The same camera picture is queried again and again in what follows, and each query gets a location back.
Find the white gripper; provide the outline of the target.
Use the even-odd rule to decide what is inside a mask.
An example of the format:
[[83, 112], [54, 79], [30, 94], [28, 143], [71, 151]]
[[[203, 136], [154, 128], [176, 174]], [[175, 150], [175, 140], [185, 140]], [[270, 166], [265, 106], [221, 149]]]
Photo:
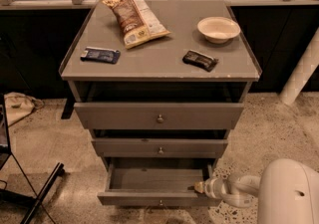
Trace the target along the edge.
[[229, 192], [226, 180], [222, 178], [209, 178], [205, 182], [196, 182], [194, 190], [198, 193], [204, 192], [208, 198], [212, 199], [222, 199]]

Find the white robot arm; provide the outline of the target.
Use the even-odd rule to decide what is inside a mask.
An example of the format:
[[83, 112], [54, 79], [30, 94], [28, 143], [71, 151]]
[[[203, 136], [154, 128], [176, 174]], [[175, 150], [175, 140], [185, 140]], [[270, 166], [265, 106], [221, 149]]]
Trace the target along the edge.
[[260, 177], [232, 173], [196, 182], [194, 190], [237, 208], [256, 197], [258, 224], [319, 224], [319, 173], [292, 159], [273, 160]]

